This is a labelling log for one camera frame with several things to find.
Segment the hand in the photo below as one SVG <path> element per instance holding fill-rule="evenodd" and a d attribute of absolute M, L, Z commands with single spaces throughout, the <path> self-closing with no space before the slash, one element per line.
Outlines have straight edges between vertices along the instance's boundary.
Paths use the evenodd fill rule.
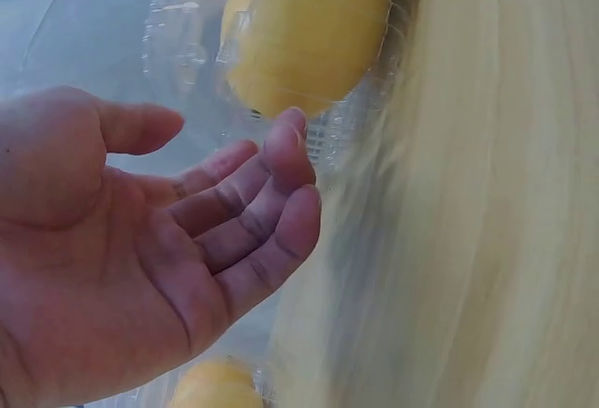
<path fill-rule="evenodd" d="M 143 384 L 209 347 L 313 250 L 306 120 L 176 178 L 106 166 L 160 149 L 176 113 L 61 88 L 0 105 L 0 406 Z"/>

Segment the fingernail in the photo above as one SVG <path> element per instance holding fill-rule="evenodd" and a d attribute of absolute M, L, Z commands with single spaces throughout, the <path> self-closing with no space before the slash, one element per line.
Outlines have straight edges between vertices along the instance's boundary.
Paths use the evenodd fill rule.
<path fill-rule="evenodd" d="M 294 127 L 293 128 L 294 132 L 296 133 L 296 137 L 298 137 L 298 148 L 299 149 L 306 149 L 306 140 L 304 139 L 303 135 L 298 132 L 298 130 Z"/>
<path fill-rule="evenodd" d="M 318 207 L 322 208 L 322 195 L 320 194 L 320 191 L 318 191 L 318 188 L 316 188 L 316 185 L 305 185 L 304 188 L 309 189 L 316 194 L 316 197 L 318 197 Z"/>
<path fill-rule="evenodd" d="M 299 107 L 290 107 L 289 110 L 293 110 L 295 111 L 302 119 L 303 119 L 303 135 L 304 137 L 308 134 L 308 118 L 306 117 L 306 114 L 303 112 L 303 110 Z"/>

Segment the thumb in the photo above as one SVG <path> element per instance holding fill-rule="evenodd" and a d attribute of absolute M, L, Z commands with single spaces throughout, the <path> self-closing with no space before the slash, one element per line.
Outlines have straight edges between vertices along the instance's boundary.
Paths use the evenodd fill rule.
<path fill-rule="evenodd" d="M 143 155 L 159 150 L 183 128 L 176 111 L 154 104 L 97 105 L 100 129 L 109 153 Z"/>

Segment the mango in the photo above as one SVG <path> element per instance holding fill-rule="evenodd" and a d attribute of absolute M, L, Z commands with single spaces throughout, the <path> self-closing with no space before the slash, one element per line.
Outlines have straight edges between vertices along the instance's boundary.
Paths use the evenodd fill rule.
<path fill-rule="evenodd" d="M 171 408 L 262 408 L 251 371 L 239 361 L 203 361 L 181 379 Z"/>
<path fill-rule="evenodd" d="M 378 58 L 391 0 L 227 0 L 226 81 L 247 109 L 309 117 L 342 101 Z"/>

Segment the plastic packaging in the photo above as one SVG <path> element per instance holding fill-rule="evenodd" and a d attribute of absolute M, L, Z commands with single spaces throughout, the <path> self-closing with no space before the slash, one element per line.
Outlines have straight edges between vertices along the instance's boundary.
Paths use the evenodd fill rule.
<path fill-rule="evenodd" d="M 381 21 L 385 32 L 380 37 L 377 56 L 344 98 L 330 101 L 330 109 L 310 122 L 307 145 L 311 159 L 320 171 L 330 171 L 342 163 L 344 151 L 376 116 L 396 81 L 397 64 L 402 54 L 397 46 L 402 44 L 398 36 L 402 35 L 408 22 L 410 1 L 384 1 L 388 10 Z M 256 111 L 249 110 L 231 91 L 226 78 L 227 72 L 240 62 L 240 36 L 236 34 L 261 16 L 256 8 L 259 4 L 259 0 L 252 0 L 247 11 L 236 13 L 229 23 L 232 26 L 229 33 L 221 32 L 226 0 L 153 0 L 150 7 L 143 38 L 147 78 L 160 93 L 178 100 L 177 105 L 184 108 L 188 122 L 195 123 L 198 132 L 210 136 L 215 148 L 241 138 L 261 141 L 271 123 Z M 357 23 L 370 16 L 359 13 L 357 8 L 344 7 L 341 0 L 339 9 Z M 317 29 L 299 35 L 317 35 Z M 326 41 L 331 43 L 329 48 L 332 49 L 336 41 L 347 40 L 346 36 L 341 32 L 336 38 L 327 38 Z M 272 48 L 273 39 L 274 36 L 264 34 L 258 40 L 261 43 L 257 49 Z M 314 59 L 328 60 L 326 49 L 323 49 L 325 56 Z M 335 72 L 341 74 L 344 70 L 338 66 Z M 251 79 L 270 77 L 260 73 L 256 71 Z"/>

